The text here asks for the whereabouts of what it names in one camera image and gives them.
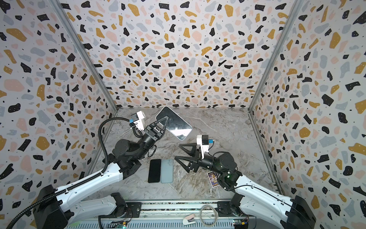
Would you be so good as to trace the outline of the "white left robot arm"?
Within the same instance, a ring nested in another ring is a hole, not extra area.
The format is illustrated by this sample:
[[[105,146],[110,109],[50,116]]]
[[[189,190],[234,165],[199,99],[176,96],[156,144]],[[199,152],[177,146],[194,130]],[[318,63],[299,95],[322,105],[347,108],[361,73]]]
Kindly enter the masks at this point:
[[[119,217],[127,204],[119,193],[104,198],[85,200],[91,194],[133,175],[141,166],[148,151],[163,138],[171,118],[151,123],[138,142],[119,140],[111,154],[106,154],[104,167],[77,182],[55,189],[52,185],[43,188],[38,196],[40,204],[33,210],[38,229],[64,229],[67,226],[102,215]]]

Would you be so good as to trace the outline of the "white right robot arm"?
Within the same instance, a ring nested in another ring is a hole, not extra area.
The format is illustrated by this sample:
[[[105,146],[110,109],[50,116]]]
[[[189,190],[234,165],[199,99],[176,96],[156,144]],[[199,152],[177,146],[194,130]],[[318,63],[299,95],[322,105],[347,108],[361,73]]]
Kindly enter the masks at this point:
[[[281,229],[313,229],[316,218],[307,202],[300,196],[291,198],[271,191],[241,173],[229,152],[202,154],[197,144],[180,144],[187,156],[174,159],[186,172],[206,169],[218,175],[217,181],[225,191],[234,193],[231,212],[260,218]]]

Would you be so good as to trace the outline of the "pale green phone case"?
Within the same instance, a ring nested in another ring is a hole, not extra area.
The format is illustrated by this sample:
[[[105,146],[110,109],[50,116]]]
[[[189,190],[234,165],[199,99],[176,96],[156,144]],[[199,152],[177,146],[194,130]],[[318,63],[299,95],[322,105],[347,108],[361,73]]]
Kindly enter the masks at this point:
[[[173,160],[165,159],[161,163],[161,183],[167,184],[173,182]]]

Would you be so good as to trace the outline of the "small phone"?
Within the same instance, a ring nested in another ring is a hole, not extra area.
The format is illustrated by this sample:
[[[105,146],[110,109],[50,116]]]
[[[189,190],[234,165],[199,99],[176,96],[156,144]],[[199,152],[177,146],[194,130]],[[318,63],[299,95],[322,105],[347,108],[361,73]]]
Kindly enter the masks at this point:
[[[185,140],[189,136],[193,129],[192,126],[181,118],[174,110],[165,106],[160,110],[155,118],[158,120],[164,116],[169,117],[169,123],[166,126],[166,130],[181,141]]]

